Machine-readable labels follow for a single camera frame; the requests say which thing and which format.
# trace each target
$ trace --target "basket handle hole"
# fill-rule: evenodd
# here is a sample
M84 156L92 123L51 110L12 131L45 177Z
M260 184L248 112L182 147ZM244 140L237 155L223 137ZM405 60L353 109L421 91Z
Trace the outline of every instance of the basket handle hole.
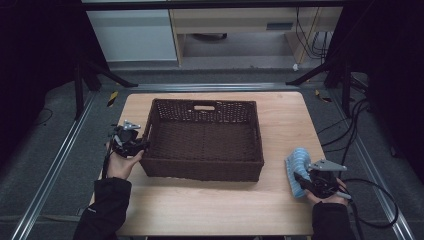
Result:
M196 111L215 111L215 107L214 106L195 105L194 110L196 110Z

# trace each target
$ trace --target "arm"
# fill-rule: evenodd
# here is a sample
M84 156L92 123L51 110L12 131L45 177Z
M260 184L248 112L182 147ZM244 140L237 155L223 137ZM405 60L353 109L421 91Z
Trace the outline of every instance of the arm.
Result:
M126 180L95 181L95 202L84 210L74 239L117 239L115 232L125 222L130 193L131 183Z
M346 189L346 185L339 179L339 184ZM326 199L317 198L313 193L305 190L306 197L314 205L312 210L313 240L355 240L355 234L350 228L348 201L345 198L333 195Z
M131 194L131 183L126 179L142 153L128 159L111 154L107 178L94 182L94 203L84 210L74 240L117 239L115 232L125 222Z

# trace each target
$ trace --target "wooden table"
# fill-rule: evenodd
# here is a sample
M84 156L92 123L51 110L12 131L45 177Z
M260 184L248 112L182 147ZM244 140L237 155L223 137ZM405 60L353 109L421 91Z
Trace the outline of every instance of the wooden table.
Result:
M149 178L137 164L128 179L133 183L132 194L119 235L312 234L311 207L305 199L292 196L284 161L299 146L309 151L312 161L324 158L300 93L133 94L119 123L127 119L144 130L154 98L256 101L265 165L259 182L240 183Z

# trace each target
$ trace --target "aluminum rail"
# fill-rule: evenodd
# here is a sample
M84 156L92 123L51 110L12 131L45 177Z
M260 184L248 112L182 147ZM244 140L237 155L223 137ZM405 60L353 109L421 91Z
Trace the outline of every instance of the aluminum rail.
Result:
M68 157L68 154L72 149L75 139L77 138L81 127L87 118L87 115L91 109L92 103L96 95L96 92L89 92L89 95L85 102L86 106L84 112L82 112L82 115L79 120L76 120L72 124L68 135L66 136L62 146L59 149L59 152L53 160L53 163L49 171L47 172L43 182L38 188L38 191L35 194L31 204L29 205L24 215L20 219L18 225L16 226L13 236L11 238L12 240L21 240L26 239L28 237L32 227L35 224L35 221L40 215L41 209L43 208L44 203L46 202L50 194L50 191L53 188L53 185L56 182L57 177L59 176L60 170L62 169L62 166L64 165L66 158Z

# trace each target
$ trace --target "black sleeve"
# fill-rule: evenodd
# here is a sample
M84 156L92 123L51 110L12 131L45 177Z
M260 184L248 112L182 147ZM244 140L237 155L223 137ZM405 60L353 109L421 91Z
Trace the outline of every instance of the black sleeve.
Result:
M131 183L119 178L94 182L94 203L86 208L74 233L74 240L117 239L115 232L124 224Z
M317 203L312 210L312 240L355 240L347 207L338 203Z

